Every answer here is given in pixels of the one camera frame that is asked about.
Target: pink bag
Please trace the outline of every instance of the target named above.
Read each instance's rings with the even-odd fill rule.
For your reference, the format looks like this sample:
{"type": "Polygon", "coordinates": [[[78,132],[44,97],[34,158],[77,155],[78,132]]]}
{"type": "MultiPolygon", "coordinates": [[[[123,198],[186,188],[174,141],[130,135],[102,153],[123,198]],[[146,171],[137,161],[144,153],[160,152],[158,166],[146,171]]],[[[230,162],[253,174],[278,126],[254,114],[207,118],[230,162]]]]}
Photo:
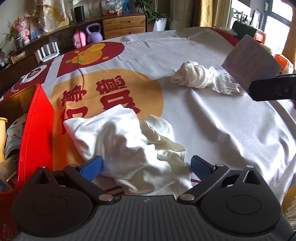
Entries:
{"type": "Polygon", "coordinates": [[[86,35],[84,32],[82,31],[77,31],[74,35],[73,35],[73,44],[74,47],[79,49],[81,47],[84,47],[86,45],[86,35]]]}

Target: potted plant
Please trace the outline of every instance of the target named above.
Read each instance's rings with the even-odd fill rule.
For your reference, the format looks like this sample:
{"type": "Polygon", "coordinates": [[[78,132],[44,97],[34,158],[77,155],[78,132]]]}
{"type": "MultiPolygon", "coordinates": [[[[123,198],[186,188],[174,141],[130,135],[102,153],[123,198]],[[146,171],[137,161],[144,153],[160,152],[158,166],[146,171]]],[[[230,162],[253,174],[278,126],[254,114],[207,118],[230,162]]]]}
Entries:
{"type": "Polygon", "coordinates": [[[155,0],[155,10],[150,8],[151,4],[151,0],[135,1],[135,7],[138,7],[139,11],[147,14],[148,16],[147,31],[164,31],[168,18],[165,13],[157,11],[158,0],[155,0]]]}
{"type": "Polygon", "coordinates": [[[7,27],[9,28],[9,33],[3,33],[4,35],[6,35],[5,41],[7,42],[8,40],[11,41],[11,39],[14,39],[16,48],[17,49],[21,48],[22,47],[22,38],[18,37],[17,29],[12,26],[12,24],[9,20],[8,20],[7,27]]]}

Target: gray ribbed panel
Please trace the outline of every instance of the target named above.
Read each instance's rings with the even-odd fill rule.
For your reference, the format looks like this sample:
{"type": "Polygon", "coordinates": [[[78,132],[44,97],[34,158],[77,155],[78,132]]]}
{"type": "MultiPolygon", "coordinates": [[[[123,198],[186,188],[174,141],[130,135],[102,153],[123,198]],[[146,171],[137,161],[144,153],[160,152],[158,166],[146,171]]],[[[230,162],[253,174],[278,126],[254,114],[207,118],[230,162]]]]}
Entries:
{"type": "Polygon", "coordinates": [[[207,224],[196,207],[177,203],[172,196],[123,196],[111,206],[100,206],[92,220],[74,233],[36,238],[21,233],[15,241],[280,241],[269,233],[234,237],[207,224]]]}

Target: green plant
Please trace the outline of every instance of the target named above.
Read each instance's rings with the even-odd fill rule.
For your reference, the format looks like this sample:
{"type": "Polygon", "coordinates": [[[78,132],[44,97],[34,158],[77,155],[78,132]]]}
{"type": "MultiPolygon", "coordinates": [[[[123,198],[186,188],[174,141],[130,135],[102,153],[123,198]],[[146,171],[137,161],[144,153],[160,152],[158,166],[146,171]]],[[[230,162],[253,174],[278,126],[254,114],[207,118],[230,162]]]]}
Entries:
{"type": "Polygon", "coordinates": [[[11,22],[8,20],[9,33],[3,33],[6,35],[5,41],[11,41],[12,38],[17,39],[18,31],[11,25],[11,22]]]}
{"type": "Polygon", "coordinates": [[[136,0],[135,6],[139,8],[140,11],[147,14],[148,22],[158,21],[161,18],[167,18],[167,15],[162,12],[157,11],[157,0],[155,0],[155,10],[150,8],[152,4],[151,0],[136,0]]]}

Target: purple kettlebell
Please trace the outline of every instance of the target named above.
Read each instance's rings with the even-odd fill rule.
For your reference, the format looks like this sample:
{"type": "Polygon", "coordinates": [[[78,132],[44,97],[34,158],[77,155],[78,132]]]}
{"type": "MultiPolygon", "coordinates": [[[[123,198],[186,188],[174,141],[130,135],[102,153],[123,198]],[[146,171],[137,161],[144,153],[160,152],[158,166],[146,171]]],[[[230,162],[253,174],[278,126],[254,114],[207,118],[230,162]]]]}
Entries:
{"type": "Polygon", "coordinates": [[[101,25],[99,23],[91,23],[86,26],[86,32],[89,35],[87,37],[87,42],[89,44],[101,42],[103,40],[103,36],[101,35],[101,25]],[[91,26],[99,26],[99,31],[98,32],[90,32],[89,27],[91,26]]]}

